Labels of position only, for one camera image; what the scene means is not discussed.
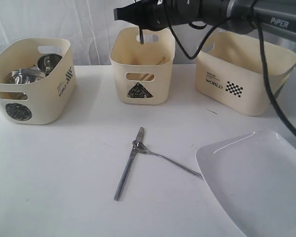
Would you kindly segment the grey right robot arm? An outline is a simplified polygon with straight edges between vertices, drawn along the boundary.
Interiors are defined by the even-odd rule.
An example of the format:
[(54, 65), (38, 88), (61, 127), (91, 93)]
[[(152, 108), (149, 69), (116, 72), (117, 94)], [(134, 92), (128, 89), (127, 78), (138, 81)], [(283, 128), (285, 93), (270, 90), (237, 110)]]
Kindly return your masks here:
[(141, 0), (113, 15), (151, 31), (203, 22), (243, 35), (254, 30), (255, 17), (263, 31), (296, 42), (296, 0)]

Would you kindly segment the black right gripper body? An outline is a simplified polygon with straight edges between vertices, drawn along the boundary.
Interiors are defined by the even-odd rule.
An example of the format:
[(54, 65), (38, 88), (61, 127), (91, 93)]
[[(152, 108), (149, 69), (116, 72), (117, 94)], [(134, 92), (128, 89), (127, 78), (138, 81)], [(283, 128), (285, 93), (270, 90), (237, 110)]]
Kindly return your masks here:
[(113, 10), (115, 21), (124, 21), (144, 30), (161, 31), (171, 24), (172, 1), (140, 0)]

